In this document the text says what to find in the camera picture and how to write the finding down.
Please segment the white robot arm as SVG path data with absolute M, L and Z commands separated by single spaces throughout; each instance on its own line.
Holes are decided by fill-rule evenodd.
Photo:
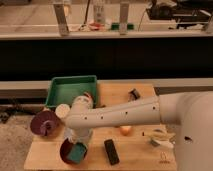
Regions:
M 179 125 L 177 171 L 213 171 L 213 91 L 163 94 L 115 106 L 75 109 L 74 100 L 64 124 L 73 130 L 123 125 Z

